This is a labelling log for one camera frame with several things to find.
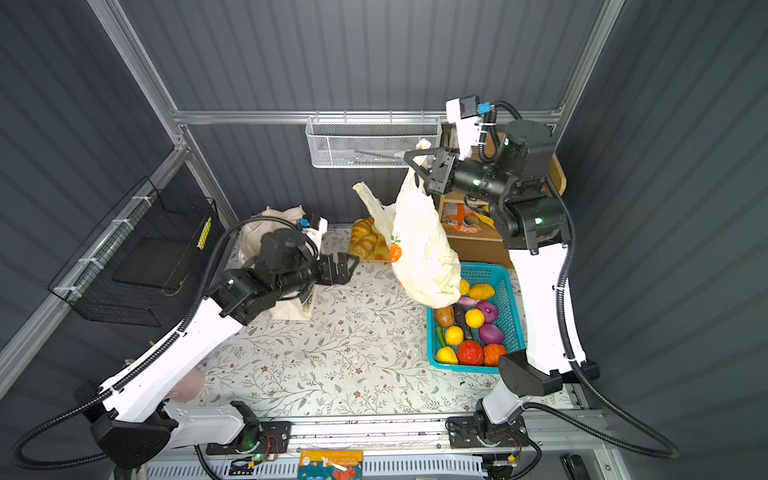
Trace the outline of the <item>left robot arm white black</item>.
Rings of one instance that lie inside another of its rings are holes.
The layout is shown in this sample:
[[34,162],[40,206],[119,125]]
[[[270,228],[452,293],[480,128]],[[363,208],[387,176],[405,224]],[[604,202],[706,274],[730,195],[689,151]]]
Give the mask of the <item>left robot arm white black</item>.
[[[263,236],[255,262],[217,271],[230,238],[247,222],[227,228],[211,249],[200,286],[180,322],[83,403],[22,434],[10,450],[15,466],[50,471],[110,460],[116,467],[130,470],[167,449],[239,442],[244,431],[257,430],[257,417],[243,403],[234,402],[221,411],[195,408],[173,414],[166,408],[168,395],[201,359],[261,313],[281,301],[299,298],[317,285],[349,283],[360,259],[344,252],[321,253],[326,222],[320,217],[291,222],[258,215],[248,222],[278,227]],[[99,453],[55,461],[24,454],[24,447],[33,439],[80,414],[91,421]]]

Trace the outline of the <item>wooden shelf unit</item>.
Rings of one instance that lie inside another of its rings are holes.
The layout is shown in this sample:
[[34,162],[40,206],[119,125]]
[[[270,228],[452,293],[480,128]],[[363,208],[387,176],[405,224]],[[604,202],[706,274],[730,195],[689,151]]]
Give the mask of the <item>wooden shelf unit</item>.
[[[552,156],[548,173],[555,188],[562,195],[567,188],[567,179],[556,153]],[[438,203],[439,215],[442,217],[446,205],[462,202],[463,195],[455,191],[441,196]],[[514,269],[500,235],[490,225],[480,222],[479,231],[476,233],[466,233],[445,226],[443,228],[451,248],[462,262],[496,264]]]

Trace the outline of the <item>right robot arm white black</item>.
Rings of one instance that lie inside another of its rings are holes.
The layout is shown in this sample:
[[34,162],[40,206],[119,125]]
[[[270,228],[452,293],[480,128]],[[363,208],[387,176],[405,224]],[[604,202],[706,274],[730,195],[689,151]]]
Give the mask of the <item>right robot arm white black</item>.
[[[494,443],[501,425],[526,410],[558,417],[619,448],[654,458],[675,459],[678,448],[664,435],[607,399],[591,384],[599,367],[587,359],[575,326],[569,271],[576,252],[574,222],[549,175],[556,139],[549,127],[527,120],[506,101],[481,102],[475,95],[447,101],[456,149],[427,150],[420,166],[406,152],[419,186],[432,194],[453,191],[484,202],[518,277],[526,316],[527,348],[505,354],[501,379],[475,415],[477,437]],[[653,449],[602,433],[536,402],[536,397],[577,382],[620,419],[659,443]]]

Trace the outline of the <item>teal plastic basket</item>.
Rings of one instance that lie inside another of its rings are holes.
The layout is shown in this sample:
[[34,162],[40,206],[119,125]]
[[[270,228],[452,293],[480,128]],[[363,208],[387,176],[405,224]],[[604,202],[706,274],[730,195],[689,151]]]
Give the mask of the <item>teal plastic basket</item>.
[[[510,272],[501,265],[462,262],[461,277],[467,280],[471,286],[475,284],[488,284],[495,290],[495,295],[489,302],[498,310],[498,317],[492,323],[504,334],[503,345],[508,353],[515,353],[526,348],[524,328],[518,313],[515,289],[510,278]],[[436,311],[426,308],[426,351],[429,363],[437,369],[462,373],[498,374],[496,366],[474,365],[449,365],[437,361],[437,353],[442,348],[436,328]]]

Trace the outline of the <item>brown potato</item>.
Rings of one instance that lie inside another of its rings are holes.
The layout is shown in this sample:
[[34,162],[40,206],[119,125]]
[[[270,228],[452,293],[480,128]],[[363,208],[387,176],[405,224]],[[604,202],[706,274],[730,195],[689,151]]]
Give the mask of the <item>brown potato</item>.
[[435,321],[444,329],[448,329],[455,325],[455,313],[452,306],[438,308],[434,310]]

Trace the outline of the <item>yellow lemon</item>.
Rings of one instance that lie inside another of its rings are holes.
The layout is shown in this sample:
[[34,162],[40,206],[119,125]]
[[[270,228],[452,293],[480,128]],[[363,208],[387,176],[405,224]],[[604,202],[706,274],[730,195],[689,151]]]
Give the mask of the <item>yellow lemon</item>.
[[484,313],[476,308],[470,309],[465,313],[465,322],[471,329],[479,329],[485,324]]
[[441,347],[435,354],[435,361],[441,365],[458,365],[456,352],[450,347]]
[[451,346],[451,347],[458,347],[465,340],[465,334],[463,329],[456,325],[445,329],[443,336],[444,336],[444,343],[447,346]]
[[467,296],[470,288],[471,288],[470,283],[467,280],[465,279],[460,280],[459,291],[461,296]]

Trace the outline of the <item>yellow lemon left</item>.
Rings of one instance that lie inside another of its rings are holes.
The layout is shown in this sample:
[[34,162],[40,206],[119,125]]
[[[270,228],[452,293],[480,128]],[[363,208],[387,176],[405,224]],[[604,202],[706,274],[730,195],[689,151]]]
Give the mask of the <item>yellow lemon left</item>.
[[465,334],[463,329],[456,325],[445,329],[443,336],[444,336],[444,343],[447,346],[451,346],[451,347],[458,347],[465,340]]

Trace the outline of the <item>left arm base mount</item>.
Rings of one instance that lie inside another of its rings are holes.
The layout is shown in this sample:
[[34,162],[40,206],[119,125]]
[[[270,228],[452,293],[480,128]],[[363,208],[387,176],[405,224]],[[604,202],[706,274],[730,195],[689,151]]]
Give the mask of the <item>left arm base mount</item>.
[[247,424],[243,431],[228,444],[210,443],[207,455],[251,455],[261,459],[287,451],[293,424],[287,421],[266,421],[258,426]]

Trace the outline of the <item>purple onion lower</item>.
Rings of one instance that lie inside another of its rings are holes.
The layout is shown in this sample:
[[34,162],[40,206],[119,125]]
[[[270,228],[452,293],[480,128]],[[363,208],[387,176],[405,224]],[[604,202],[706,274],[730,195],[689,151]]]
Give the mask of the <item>purple onion lower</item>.
[[505,334],[501,329],[493,324],[484,324],[478,330],[477,334],[479,339],[485,345],[497,344],[503,345],[505,342]]

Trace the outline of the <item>beige canvas tote bag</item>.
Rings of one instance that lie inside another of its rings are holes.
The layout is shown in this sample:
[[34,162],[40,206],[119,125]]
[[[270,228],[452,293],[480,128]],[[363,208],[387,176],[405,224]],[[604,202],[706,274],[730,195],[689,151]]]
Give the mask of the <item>beige canvas tote bag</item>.
[[[267,207],[260,215],[274,217],[290,223],[260,221],[251,222],[241,228],[238,244],[238,260],[243,268],[256,266],[261,273],[267,269],[279,276],[298,269],[309,258],[311,250],[305,243],[301,229],[295,226],[303,219],[305,211],[301,205],[279,211]],[[269,310],[274,320],[309,321],[314,309],[314,288],[304,289],[297,298],[287,292],[288,300],[279,300]]]

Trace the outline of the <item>cream plastic grocery bag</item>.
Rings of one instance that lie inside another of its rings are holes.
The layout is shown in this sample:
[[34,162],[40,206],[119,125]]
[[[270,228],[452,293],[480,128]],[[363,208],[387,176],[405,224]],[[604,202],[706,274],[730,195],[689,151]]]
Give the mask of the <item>cream plastic grocery bag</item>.
[[395,202],[387,206],[363,182],[353,190],[384,236],[392,271],[408,297],[430,308],[455,303],[460,298],[460,260],[417,171],[407,170]]

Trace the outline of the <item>yellow lemon bottom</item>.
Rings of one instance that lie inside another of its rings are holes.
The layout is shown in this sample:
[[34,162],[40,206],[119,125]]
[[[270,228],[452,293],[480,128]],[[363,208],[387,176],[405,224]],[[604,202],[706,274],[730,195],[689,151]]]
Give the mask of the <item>yellow lemon bottom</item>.
[[435,354],[435,361],[441,365],[458,365],[456,352],[450,347],[441,347]]

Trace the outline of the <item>yellow lemon top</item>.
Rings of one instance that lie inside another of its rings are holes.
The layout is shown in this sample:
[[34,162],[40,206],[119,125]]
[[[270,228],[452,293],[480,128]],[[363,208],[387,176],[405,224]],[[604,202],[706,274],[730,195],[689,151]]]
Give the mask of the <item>yellow lemon top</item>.
[[471,288],[470,283],[467,280],[465,279],[460,280],[459,291],[461,296],[467,296],[470,288]]

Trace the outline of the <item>orange yellow mango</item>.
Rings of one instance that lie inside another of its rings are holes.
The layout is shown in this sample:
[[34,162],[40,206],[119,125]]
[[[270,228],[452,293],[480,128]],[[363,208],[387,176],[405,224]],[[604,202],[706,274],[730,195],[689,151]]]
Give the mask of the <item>orange yellow mango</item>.
[[470,287],[468,296],[477,301],[486,301],[495,296],[495,288],[490,284],[475,284]]

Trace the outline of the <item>purple onion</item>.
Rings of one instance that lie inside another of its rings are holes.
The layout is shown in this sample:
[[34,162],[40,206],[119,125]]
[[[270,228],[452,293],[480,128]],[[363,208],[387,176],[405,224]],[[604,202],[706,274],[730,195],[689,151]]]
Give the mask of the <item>purple onion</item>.
[[478,330],[477,334],[479,339],[485,345],[497,344],[503,345],[505,342],[505,334],[501,329],[493,324],[484,324]]
[[499,317],[498,308],[487,300],[479,301],[475,308],[483,314],[486,324],[493,324]]

